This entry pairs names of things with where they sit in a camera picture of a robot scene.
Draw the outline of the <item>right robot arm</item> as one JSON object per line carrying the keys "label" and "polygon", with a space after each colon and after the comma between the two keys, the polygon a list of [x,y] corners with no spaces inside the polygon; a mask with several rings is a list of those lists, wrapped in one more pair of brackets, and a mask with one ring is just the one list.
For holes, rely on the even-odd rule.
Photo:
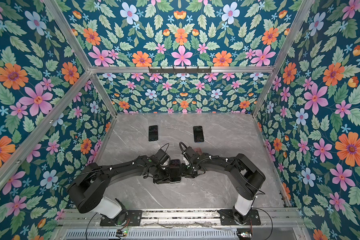
{"label": "right robot arm", "polygon": [[207,172],[226,175],[238,192],[234,214],[237,217],[246,217],[257,194],[264,193],[261,191],[266,180],[264,173],[244,154],[226,158],[208,153],[199,154],[183,142],[179,142],[179,147],[186,160],[181,167],[182,177],[197,178]]}

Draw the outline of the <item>purple edged smartphone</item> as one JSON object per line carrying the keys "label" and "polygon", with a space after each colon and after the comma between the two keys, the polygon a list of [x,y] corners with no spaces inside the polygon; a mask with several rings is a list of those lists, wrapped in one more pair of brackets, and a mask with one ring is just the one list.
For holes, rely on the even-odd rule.
{"label": "purple edged smartphone", "polygon": [[149,142],[155,142],[159,139],[159,128],[158,125],[149,126]]}

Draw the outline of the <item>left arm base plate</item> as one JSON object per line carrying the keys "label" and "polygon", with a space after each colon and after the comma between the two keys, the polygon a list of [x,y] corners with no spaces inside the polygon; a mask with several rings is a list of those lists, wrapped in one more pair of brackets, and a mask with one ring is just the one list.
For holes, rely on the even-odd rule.
{"label": "left arm base plate", "polygon": [[122,210],[115,218],[110,219],[102,216],[100,226],[102,227],[136,227],[142,220],[141,210]]}

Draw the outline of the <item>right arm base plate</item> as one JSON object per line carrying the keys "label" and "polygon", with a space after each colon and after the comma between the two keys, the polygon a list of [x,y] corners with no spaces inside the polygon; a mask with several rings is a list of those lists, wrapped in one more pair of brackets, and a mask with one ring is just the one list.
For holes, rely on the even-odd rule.
{"label": "right arm base plate", "polygon": [[220,215],[221,225],[223,226],[260,226],[261,220],[259,212],[251,209],[247,215],[241,215],[236,209],[221,209],[217,213]]}

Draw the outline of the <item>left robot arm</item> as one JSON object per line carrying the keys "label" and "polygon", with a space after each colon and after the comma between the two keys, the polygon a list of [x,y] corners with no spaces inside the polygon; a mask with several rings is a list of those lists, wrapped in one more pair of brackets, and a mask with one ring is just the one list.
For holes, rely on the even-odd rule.
{"label": "left robot arm", "polygon": [[87,165],[73,180],[67,189],[69,199],[73,201],[81,214],[95,212],[109,219],[120,217],[125,207],[118,200],[104,196],[106,189],[118,181],[132,177],[150,175],[156,180],[167,180],[164,163],[169,155],[159,150],[156,154],[138,156],[136,159],[109,166],[97,163]]}

